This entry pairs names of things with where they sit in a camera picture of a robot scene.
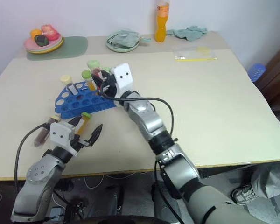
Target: pink plate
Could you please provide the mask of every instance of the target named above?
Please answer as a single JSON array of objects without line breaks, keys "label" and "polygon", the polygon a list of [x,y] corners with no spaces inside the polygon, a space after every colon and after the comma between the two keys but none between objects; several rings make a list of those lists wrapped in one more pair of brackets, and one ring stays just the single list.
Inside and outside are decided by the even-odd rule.
[{"label": "pink plate", "polygon": [[53,46],[57,42],[61,41],[61,39],[62,39],[62,36],[59,34],[59,37],[56,40],[49,41],[48,45],[40,47],[36,44],[36,42],[34,40],[32,40],[32,38],[28,38],[27,40],[25,40],[24,46],[28,50],[42,50],[42,49],[45,50],[47,48],[50,48],[51,46]]}]

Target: person's leg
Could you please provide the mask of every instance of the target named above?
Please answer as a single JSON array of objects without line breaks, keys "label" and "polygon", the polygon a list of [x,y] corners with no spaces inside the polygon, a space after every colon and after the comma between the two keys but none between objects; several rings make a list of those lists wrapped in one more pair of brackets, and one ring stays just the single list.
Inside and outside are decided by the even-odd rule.
[{"label": "person's leg", "polygon": [[245,205],[257,197],[271,198],[280,194],[280,162],[263,164],[253,173],[251,184],[236,188],[233,201]]},{"label": "person's leg", "polygon": [[257,169],[252,175],[251,186],[258,197],[280,195],[280,162]]}]

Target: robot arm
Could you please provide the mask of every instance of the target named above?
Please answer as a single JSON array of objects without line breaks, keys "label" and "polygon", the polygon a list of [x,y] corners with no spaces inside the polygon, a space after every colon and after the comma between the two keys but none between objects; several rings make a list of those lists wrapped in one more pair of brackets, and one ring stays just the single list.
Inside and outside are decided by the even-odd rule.
[{"label": "robot arm", "polygon": [[199,173],[178,144],[167,132],[161,118],[148,100],[128,101],[141,96],[132,90],[128,64],[111,70],[116,79],[119,102],[132,121],[139,127],[161,165],[163,178],[170,194],[182,198],[196,224],[264,224],[236,205],[231,199],[211,186],[200,182]]},{"label": "robot arm", "polygon": [[65,164],[82,147],[92,146],[98,139],[102,125],[97,127],[89,140],[80,140],[75,127],[66,122],[51,124],[51,141],[57,146],[48,150],[37,163],[32,165],[26,181],[14,202],[11,221],[17,223],[43,223],[51,201],[52,192],[59,181]]}]

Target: shoe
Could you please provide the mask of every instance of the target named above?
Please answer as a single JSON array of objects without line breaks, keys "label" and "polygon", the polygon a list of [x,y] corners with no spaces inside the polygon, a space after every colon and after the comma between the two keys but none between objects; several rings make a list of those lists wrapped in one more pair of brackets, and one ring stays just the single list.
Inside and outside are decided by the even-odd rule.
[{"label": "shoe", "polygon": [[258,196],[254,193],[251,185],[235,188],[231,192],[232,200],[238,205],[245,205],[253,201]]}]

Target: green placemat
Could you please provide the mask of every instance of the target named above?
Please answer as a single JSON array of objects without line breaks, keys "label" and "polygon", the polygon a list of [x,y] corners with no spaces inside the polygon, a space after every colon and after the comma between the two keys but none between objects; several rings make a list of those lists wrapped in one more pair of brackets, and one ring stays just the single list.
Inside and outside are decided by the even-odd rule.
[{"label": "green placemat", "polygon": [[27,52],[27,59],[31,61],[42,61],[78,57],[86,52],[87,47],[87,38],[83,36],[68,36],[64,37],[63,44],[58,49],[45,54],[32,54]]}]

